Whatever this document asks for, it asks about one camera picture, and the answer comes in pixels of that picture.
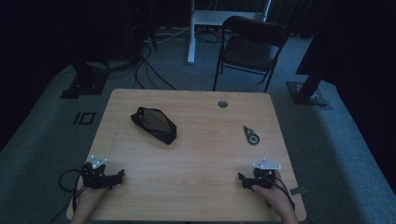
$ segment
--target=chair backrest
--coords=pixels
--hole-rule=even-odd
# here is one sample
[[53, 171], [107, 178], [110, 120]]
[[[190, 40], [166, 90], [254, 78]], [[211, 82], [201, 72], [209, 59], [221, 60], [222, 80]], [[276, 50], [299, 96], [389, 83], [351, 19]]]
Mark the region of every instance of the chair backrest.
[[290, 32], [282, 25], [256, 21], [240, 16], [231, 16], [222, 24], [224, 30], [230, 30], [253, 42], [265, 43], [283, 48]]

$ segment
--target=gray carpet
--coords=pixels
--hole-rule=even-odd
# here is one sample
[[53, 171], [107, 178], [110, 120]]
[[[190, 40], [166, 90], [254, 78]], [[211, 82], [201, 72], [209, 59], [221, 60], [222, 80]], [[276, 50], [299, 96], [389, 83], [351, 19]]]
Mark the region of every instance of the gray carpet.
[[[212, 35], [199, 36], [215, 40]], [[187, 65], [188, 43], [187, 37], [159, 43], [158, 52], [153, 51], [148, 61], [178, 90], [211, 91], [219, 44], [197, 42], [195, 64]], [[286, 81], [306, 79], [294, 74], [309, 43], [310, 39], [289, 39], [268, 91], [297, 181], [308, 189], [303, 195], [306, 212], [315, 224], [396, 223], [395, 195], [335, 87], [325, 82], [319, 86], [332, 110], [295, 105], [290, 97]], [[146, 89], [155, 89], [146, 71], [145, 65], [139, 68], [139, 81]], [[263, 90], [261, 77], [242, 74], [225, 69], [218, 91]], [[159, 89], [170, 89], [150, 70], [148, 75]], [[141, 89], [135, 83], [134, 70], [119, 71], [110, 74], [101, 95], [60, 99], [74, 76], [74, 70], [67, 67], [51, 81], [1, 151], [0, 223], [49, 223], [58, 213], [54, 223], [67, 223], [64, 207], [71, 195], [58, 187], [58, 176], [85, 162], [111, 92], [118, 88]], [[95, 113], [93, 123], [76, 122], [78, 113]], [[64, 182], [71, 187], [74, 177], [68, 175]]]

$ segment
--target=chair leg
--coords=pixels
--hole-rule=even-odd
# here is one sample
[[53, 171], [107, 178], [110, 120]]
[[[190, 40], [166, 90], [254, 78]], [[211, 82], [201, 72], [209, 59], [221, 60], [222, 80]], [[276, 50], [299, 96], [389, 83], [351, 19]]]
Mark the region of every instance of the chair leg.
[[267, 84], [265, 84], [264, 92], [267, 92], [267, 91], [268, 91], [268, 87], [269, 87], [269, 85], [270, 85], [271, 78], [272, 78], [272, 75], [273, 75], [273, 73], [274, 73], [274, 70], [275, 70], [274, 68], [271, 69], [270, 76], [268, 77], [268, 80], [267, 80]]
[[223, 74], [223, 68], [224, 68], [224, 61], [221, 60], [221, 71], [220, 71], [221, 74]]
[[269, 72], [270, 72], [270, 70], [268, 70], [268, 71], [265, 73], [264, 77], [262, 78], [262, 83], [263, 83], [263, 82], [265, 81], [265, 79], [267, 78]]
[[222, 59], [219, 57], [218, 58], [218, 65], [216, 67], [215, 82], [213, 83], [213, 91], [216, 91], [216, 85], [218, 85], [220, 63], [222, 63]]

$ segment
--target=small metal object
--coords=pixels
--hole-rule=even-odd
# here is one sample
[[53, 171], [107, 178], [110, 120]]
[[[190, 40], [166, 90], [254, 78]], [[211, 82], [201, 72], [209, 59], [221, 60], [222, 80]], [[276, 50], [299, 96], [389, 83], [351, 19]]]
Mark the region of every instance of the small metal object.
[[253, 167], [261, 169], [261, 170], [280, 170], [280, 169], [282, 169], [281, 165], [279, 165], [273, 161], [267, 160], [265, 158], [262, 159], [262, 161], [254, 162]]
[[227, 101], [218, 101], [218, 106], [221, 108], [225, 108], [228, 106]]
[[101, 159], [91, 155], [91, 165], [93, 169], [100, 167], [101, 165], [106, 164], [107, 159]]
[[256, 146], [260, 142], [260, 137], [254, 133], [253, 130], [249, 129], [247, 126], [244, 125], [245, 136], [247, 137], [247, 141]]

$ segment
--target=forearm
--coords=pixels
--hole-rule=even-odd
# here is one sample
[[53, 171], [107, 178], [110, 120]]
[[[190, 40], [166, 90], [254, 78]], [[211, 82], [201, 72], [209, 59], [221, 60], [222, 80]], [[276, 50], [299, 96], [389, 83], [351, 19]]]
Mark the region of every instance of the forearm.
[[297, 224], [298, 219], [295, 213], [290, 213], [287, 215], [280, 216], [280, 220], [282, 224]]

